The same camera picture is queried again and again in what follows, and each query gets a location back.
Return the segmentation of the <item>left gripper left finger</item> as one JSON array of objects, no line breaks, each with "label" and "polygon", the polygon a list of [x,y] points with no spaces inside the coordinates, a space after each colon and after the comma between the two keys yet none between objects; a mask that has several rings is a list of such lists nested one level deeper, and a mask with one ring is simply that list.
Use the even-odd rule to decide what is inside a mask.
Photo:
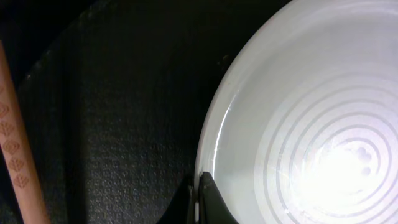
[{"label": "left gripper left finger", "polygon": [[181,181],[169,206],[157,224],[186,224],[192,199],[193,177],[187,175]]}]

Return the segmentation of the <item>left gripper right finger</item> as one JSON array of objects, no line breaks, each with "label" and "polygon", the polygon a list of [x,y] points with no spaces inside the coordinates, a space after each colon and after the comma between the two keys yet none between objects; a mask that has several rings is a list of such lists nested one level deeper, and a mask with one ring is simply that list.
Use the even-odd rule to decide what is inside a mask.
[{"label": "left gripper right finger", "polygon": [[198,203],[200,224],[238,224],[209,172],[203,172],[200,177]]}]

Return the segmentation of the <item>white ceramic plate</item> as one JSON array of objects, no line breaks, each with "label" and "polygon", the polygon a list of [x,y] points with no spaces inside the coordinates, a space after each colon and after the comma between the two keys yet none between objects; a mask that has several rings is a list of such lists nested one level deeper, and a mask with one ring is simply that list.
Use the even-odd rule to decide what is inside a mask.
[{"label": "white ceramic plate", "polygon": [[291,1],[247,42],[202,128],[239,223],[397,222],[397,1]]}]

